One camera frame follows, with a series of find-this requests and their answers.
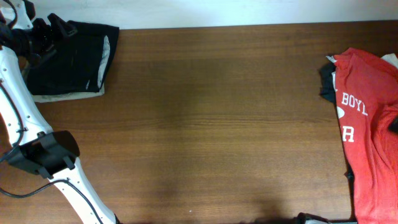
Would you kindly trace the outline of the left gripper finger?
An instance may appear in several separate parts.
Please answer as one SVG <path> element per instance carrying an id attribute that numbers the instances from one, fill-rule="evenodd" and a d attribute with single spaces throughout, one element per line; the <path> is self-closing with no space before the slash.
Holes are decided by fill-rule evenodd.
<path id="1" fill-rule="evenodd" d="M 77 34 L 77 28 L 70 23 L 65 22 L 56 14 L 51 13 L 47 16 L 50 21 L 51 31 L 54 39 L 68 39 Z"/>
<path id="2" fill-rule="evenodd" d="M 57 53 L 57 49 L 29 49 L 27 51 L 27 65 L 26 69 L 35 69 L 48 61 Z"/>

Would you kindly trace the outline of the black shorts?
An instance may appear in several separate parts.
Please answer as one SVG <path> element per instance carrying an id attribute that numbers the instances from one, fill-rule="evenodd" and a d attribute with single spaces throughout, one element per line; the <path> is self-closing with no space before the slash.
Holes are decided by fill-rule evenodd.
<path id="1" fill-rule="evenodd" d="M 98 93 L 116 53 L 119 27 L 68 21 L 77 34 L 56 48 L 43 64 L 29 70 L 27 88 L 33 95 Z"/>

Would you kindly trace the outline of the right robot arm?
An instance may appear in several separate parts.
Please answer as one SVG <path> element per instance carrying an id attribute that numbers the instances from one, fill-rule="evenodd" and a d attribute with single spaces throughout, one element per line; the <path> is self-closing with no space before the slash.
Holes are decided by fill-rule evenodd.
<path id="1" fill-rule="evenodd" d="M 350 221 L 330 221 L 326 218 L 311 215 L 308 213 L 299 213 L 294 218 L 294 224 L 357 224 L 357 222 Z"/>

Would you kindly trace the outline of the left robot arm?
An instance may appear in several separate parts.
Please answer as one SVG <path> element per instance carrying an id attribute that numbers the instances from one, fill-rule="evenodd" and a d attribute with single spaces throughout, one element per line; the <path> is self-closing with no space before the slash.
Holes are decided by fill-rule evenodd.
<path id="1" fill-rule="evenodd" d="M 30 65 L 40 63 L 77 33 L 54 13 L 49 20 L 36 18 L 30 1 L 1 1 L 1 116 L 11 145 L 1 160 L 49 180 L 25 197 L 54 185 L 83 223 L 119 223 L 87 179 L 75 138 L 69 131 L 53 131 L 22 77 L 20 56 Z"/>

